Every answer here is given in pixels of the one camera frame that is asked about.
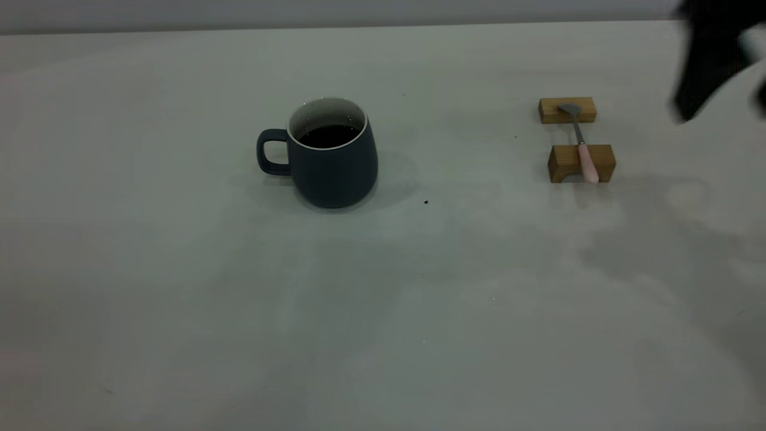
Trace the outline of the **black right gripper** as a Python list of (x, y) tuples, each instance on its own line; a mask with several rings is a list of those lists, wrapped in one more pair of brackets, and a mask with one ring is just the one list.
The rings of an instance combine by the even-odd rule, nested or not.
[[(671, 106), (676, 120), (686, 123), (725, 83), (750, 66), (750, 52), (739, 40), (744, 32), (764, 23), (765, 2), (681, 1), (676, 16), (686, 23), (689, 44)], [(765, 120), (765, 81), (753, 101)]]

